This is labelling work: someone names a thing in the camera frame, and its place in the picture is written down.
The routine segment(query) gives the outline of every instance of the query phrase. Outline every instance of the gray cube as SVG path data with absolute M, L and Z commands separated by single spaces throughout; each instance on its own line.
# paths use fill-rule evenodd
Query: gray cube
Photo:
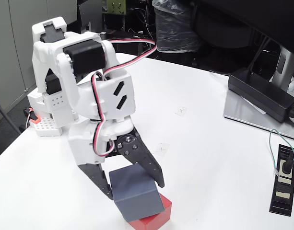
M 165 211 L 154 179 L 134 164 L 109 173 L 114 202 L 127 222 Z

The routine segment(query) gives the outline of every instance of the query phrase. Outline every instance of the green cable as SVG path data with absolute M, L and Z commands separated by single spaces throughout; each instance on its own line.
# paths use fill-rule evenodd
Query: green cable
M 294 154 L 294 148 L 291 146 L 291 144 L 276 129 L 273 129 L 273 130 L 270 131 L 270 137 L 271 137 L 271 134 L 273 133 L 273 131 L 275 131 L 291 147 L 291 149 L 293 151 L 293 154 Z M 270 144 L 270 152 L 271 152 L 274 167 L 275 167 L 275 169 L 277 169 L 275 157 L 274 157 L 272 149 L 271 149 L 271 144 Z

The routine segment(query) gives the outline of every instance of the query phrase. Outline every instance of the desk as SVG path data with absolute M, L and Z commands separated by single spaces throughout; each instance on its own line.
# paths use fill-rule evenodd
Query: desk
M 173 203 L 162 230 L 294 230 L 294 205 L 290 218 L 269 213 L 269 133 L 223 117 L 227 77 L 153 59 L 128 71 L 133 122 L 163 169 L 159 191 Z M 76 166 L 66 136 L 67 128 L 51 138 L 28 128 L 0 156 L 0 230 L 131 229 Z M 279 143 L 273 135 L 275 158 Z M 116 156 L 103 168 L 108 176 L 127 165 Z

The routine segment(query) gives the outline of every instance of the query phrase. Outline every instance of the red block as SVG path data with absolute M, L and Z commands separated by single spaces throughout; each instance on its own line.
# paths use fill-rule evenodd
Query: red block
M 171 201 L 164 197 L 162 194 L 161 199 L 165 207 L 165 211 L 150 217 L 142 218 L 132 221 L 129 224 L 136 230 L 158 230 L 166 222 L 170 220 L 171 214 Z

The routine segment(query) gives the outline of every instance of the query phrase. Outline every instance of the cabinet door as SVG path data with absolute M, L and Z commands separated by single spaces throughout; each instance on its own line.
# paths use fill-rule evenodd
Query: cabinet door
M 77 20 L 76 8 L 76 0 L 47 0 L 49 18 L 62 16 L 67 24 Z
M 26 88 L 35 84 L 32 25 L 48 20 L 46 0 L 9 0 L 12 30 Z
M 12 35 L 8 1 L 0 1 L 0 104 L 6 109 L 25 87 Z

